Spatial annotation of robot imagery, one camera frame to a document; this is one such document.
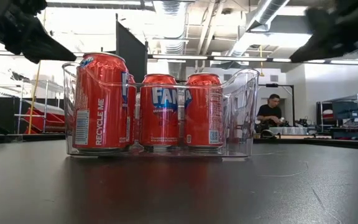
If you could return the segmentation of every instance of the workbench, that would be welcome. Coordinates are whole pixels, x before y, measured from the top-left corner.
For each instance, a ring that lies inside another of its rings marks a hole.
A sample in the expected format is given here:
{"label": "workbench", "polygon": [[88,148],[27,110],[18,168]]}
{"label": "workbench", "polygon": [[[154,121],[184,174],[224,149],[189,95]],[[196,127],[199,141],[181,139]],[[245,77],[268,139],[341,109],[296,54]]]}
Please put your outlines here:
{"label": "workbench", "polygon": [[358,223],[358,149],[254,144],[222,161],[0,144],[0,223]]}

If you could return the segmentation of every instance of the fanta logo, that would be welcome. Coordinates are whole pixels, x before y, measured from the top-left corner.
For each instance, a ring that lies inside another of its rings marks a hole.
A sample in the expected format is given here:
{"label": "fanta logo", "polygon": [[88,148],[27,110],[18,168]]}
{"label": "fanta logo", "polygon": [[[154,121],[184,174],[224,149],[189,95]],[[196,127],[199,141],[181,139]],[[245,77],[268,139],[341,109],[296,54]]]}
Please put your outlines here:
{"label": "fanta logo", "polygon": [[128,73],[121,72],[121,82],[122,82],[122,100],[124,104],[128,103]]}
{"label": "fanta logo", "polygon": [[156,108],[178,109],[178,92],[173,88],[152,88],[153,105]]}
{"label": "fanta logo", "polygon": [[85,66],[87,66],[89,63],[91,63],[92,61],[93,61],[93,57],[84,58],[84,59],[81,61],[80,65],[81,65],[82,67],[85,67]]}
{"label": "fanta logo", "polygon": [[190,90],[185,90],[185,108],[187,108],[187,105],[189,105],[192,100]]}

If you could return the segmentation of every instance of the black partition panel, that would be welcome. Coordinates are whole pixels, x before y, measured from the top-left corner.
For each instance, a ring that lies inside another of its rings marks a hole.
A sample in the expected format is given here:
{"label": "black partition panel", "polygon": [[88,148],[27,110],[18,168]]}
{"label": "black partition panel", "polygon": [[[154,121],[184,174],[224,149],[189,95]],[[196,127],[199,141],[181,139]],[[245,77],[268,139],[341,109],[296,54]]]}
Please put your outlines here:
{"label": "black partition panel", "polygon": [[128,71],[141,83],[147,74],[147,42],[144,45],[128,29],[116,22],[116,54],[125,59]]}

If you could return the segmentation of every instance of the cable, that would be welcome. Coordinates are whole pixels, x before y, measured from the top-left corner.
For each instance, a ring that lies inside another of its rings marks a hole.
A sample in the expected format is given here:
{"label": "cable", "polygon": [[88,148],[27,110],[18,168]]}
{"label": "cable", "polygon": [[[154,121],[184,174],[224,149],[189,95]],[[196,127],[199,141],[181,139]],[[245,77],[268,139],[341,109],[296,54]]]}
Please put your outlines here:
{"label": "cable", "polygon": [[[42,24],[45,27],[45,21],[47,20],[47,9],[44,10],[44,23]],[[32,112],[34,110],[34,101],[35,101],[35,92],[37,91],[37,85],[38,85],[38,79],[40,76],[40,69],[41,69],[41,62],[38,64],[38,71],[37,71],[37,77],[35,78],[35,85],[34,85],[34,91],[32,92],[32,99],[31,99],[31,109],[30,109],[30,121],[29,121],[29,133],[31,134],[31,127],[32,127]]]}

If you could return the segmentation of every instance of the can lid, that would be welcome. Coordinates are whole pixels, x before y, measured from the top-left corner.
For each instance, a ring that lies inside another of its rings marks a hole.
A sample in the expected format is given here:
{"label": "can lid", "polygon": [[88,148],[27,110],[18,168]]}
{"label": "can lid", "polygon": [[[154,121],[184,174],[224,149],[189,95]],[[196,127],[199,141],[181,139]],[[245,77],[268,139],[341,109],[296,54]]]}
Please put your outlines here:
{"label": "can lid", "polygon": [[170,74],[161,74],[161,73],[146,74],[144,77],[153,76],[153,75],[165,75],[165,76],[169,76],[169,77],[175,78],[173,75],[170,75]]}
{"label": "can lid", "polygon": [[193,76],[193,75],[214,75],[216,77],[219,77],[219,75],[217,75],[215,73],[209,73],[209,72],[199,72],[199,73],[191,74],[191,75],[189,75],[189,77]]}
{"label": "can lid", "polygon": [[85,57],[87,55],[92,55],[92,54],[104,54],[104,55],[108,55],[108,56],[113,56],[113,57],[121,59],[125,63],[125,59],[123,59],[122,57],[112,54],[112,53],[107,53],[107,52],[89,52],[89,53],[85,53],[83,57]]}

